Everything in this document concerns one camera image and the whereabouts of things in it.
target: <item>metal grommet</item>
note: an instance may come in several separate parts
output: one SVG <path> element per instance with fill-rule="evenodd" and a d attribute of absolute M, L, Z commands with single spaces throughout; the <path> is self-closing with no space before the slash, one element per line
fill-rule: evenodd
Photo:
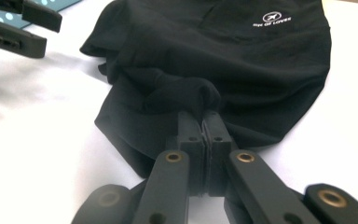
<path fill-rule="evenodd" d="M 120 194 L 113 190 L 108 190 L 100 195 L 98 198 L 98 205 L 101 207 L 110 207 L 117 204 L 119 201 Z"/>
<path fill-rule="evenodd" d="M 182 160 L 182 155 L 177 152 L 171 152 L 167 154 L 165 160 L 167 160 L 168 162 L 179 162 Z"/>
<path fill-rule="evenodd" d="M 343 208 L 348 205 L 347 200 L 331 189 L 321 189 L 318 191 L 319 198 L 333 207 Z"/>
<path fill-rule="evenodd" d="M 237 155 L 237 159 L 243 162 L 252 162 L 255 160 L 255 157 L 249 153 L 242 152 Z"/>

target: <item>white surface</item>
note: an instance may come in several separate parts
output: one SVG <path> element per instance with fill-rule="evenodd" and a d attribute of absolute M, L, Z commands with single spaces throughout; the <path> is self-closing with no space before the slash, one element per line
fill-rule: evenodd
<path fill-rule="evenodd" d="M 78 49 L 109 0 L 62 12 L 45 59 L 0 50 L 0 224 L 72 221 L 98 187 L 132 188 L 141 179 L 93 121 L 110 85 L 102 61 Z M 332 27 L 331 72 L 309 113 L 262 157 L 291 188 L 327 183 L 358 199 L 358 4 L 325 0 Z M 227 224 L 221 198 L 192 198 L 189 224 Z"/>

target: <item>white table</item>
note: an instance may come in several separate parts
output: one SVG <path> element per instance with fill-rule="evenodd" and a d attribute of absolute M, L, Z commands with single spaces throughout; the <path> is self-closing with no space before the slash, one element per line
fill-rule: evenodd
<path fill-rule="evenodd" d="M 43 60 L 0 50 L 0 224 L 67 224 L 105 184 L 141 179 L 93 121 L 111 86 L 101 59 L 78 49 L 110 0 L 83 0 L 62 12 Z M 331 72 L 314 106 L 261 156 L 300 192 L 327 183 L 358 199 L 358 4 L 324 1 L 333 38 Z M 227 224 L 222 198 L 191 198 L 189 224 Z"/>

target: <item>black fabric cover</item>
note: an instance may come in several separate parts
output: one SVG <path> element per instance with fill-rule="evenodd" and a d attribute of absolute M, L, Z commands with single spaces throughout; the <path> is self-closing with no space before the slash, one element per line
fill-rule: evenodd
<path fill-rule="evenodd" d="M 321 0 L 115 0 L 81 51 L 113 88 L 96 125 L 147 176 L 177 112 L 220 113 L 240 148 L 280 142 L 324 87 Z"/>

